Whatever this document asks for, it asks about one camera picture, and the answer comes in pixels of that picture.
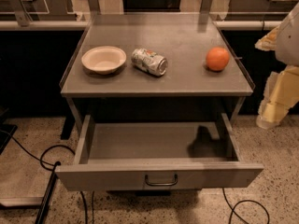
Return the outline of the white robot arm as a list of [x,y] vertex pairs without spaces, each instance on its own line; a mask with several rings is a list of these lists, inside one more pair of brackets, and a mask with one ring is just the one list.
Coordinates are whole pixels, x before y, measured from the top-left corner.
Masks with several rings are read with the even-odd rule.
[[273,50],[276,59],[286,65],[283,71],[270,74],[258,109],[256,124],[272,129],[299,103],[299,3],[280,26],[256,42],[255,48]]

